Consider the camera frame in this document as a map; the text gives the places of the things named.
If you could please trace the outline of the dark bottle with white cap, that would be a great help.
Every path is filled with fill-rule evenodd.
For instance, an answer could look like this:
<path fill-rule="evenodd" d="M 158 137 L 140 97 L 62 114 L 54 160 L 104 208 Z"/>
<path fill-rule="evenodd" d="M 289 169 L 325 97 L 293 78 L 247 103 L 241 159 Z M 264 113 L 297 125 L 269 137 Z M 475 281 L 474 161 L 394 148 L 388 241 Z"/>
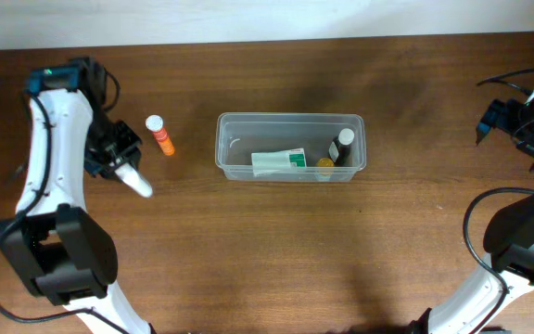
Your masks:
<path fill-rule="evenodd" d="M 335 166 L 342 167 L 346 164 L 350 157 L 351 145 L 354 139 L 354 131 L 350 128 L 344 128 L 332 140 L 328 148 L 328 156 Z"/>

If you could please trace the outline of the white Panadol box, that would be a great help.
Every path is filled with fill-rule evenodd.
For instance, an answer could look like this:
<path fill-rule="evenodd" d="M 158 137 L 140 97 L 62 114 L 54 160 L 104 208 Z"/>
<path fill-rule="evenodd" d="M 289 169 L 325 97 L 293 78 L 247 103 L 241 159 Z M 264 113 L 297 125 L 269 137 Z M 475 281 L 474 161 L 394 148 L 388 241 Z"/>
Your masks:
<path fill-rule="evenodd" d="M 251 154 L 252 172 L 255 177 L 271 173 L 286 172 L 293 168 L 306 168 L 307 161 L 303 148 L 276 152 Z"/>

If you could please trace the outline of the small jar with gold lid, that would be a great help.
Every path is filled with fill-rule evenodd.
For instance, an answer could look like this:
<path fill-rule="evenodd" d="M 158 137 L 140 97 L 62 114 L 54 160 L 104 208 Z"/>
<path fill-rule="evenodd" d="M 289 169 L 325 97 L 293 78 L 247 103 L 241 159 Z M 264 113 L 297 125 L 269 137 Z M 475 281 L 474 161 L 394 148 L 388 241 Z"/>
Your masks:
<path fill-rule="evenodd" d="M 334 173 L 335 164 L 329 158 L 321 158 L 317 161 L 316 167 L 318 168 L 316 179 L 319 182 L 328 182 Z"/>

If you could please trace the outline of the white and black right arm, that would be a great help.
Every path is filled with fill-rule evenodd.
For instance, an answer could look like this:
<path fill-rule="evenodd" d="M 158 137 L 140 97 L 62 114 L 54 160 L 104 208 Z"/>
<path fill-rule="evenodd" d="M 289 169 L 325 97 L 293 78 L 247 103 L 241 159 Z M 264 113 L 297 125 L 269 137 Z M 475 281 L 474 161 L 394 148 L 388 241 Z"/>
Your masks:
<path fill-rule="evenodd" d="M 484 139 L 492 129 L 501 130 L 534 160 L 534 88 L 524 93 L 524 102 L 492 101 L 477 124 L 477 139 Z M 506 193 L 523 198 L 493 215 L 483 237 L 485 253 L 479 255 L 469 233 L 473 210 L 483 199 Z M 412 321 L 407 332 L 488 333 L 489 322 L 499 312 L 534 290 L 534 189 L 498 187 L 479 194 L 465 211 L 463 238 L 477 263 L 475 271 L 447 301 Z"/>

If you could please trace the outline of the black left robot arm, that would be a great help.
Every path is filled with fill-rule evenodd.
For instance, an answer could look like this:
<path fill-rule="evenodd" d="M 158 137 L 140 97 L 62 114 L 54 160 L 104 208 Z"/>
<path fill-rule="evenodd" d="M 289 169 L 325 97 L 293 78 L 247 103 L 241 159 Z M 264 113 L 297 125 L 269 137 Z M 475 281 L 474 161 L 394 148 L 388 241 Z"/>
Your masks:
<path fill-rule="evenodd" d="M 13 217 L 0 221 L 0 251 L 24 287 L 94 333 L 152 333 L 118 283 L 118 254 L 87 212 L 83 177 L 122 182 L 149 198 L 152 186 L 138 171 L 140 137 L 108 112 L 112 75 L 94 58 L 73 58 L 31 72 L 25 93 L 32 116 L 24 188 Z"/>

